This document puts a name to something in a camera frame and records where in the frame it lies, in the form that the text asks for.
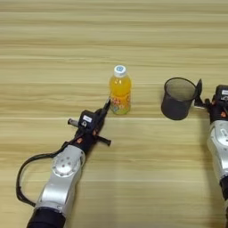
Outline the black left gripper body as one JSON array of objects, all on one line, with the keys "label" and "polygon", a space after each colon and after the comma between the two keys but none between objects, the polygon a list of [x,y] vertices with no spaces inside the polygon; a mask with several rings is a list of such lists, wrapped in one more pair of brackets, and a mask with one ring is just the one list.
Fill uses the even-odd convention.
[{"label": "black left gripper body", "polygon": [[81,149],[84,153],[89,152],[93,146],[97,143],[105,143],[108,146],[111,144],[111,140],[99,136],[96,120],[90,122],[82,120],[74,120],[70,118],[68,124],[77,127],[75,138],[72,145]]}]

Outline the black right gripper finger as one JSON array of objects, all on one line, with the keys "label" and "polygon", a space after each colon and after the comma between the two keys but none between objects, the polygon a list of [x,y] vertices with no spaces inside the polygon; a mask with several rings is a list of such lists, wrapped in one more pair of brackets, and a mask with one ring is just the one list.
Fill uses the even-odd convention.
[{"label": "black right gripper finger", "polygon": [[201,92],[202,92],[202,80],[200,79],[198,84],[196,85],[196,97],[195,97],[195,100],[200,99]]}]

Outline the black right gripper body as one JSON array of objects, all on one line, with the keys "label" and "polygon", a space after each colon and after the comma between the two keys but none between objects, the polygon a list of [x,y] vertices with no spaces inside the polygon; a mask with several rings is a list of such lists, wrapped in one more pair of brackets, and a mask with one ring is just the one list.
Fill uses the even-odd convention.
[{"label": "black right gripper body", "polygon": [[204,102],[197,98],[194,106],[207,110],[210,123],[217,120],[228,121],[228,101],[217,99],[215,96],[212,100],[206,99]]}]

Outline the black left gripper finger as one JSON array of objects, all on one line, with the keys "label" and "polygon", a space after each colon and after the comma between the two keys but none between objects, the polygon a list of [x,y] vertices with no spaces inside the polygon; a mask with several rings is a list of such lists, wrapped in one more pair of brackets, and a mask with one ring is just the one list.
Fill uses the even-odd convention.
[{"label": "black left gripper finger", "polygon": [[100,117],[99,117],[98,125],[97,125],[98,133],[100,133],[102,130],[102,127],[103,127],[104,121],[105,121],[105,117],[106,117],[106,115],[100,115]]},{"label": "black left gripper finger", "polygon": [[96,112],[95,112],[95,125],[98,126],[101,124],[102,122],[102,109],[98,109]]}]

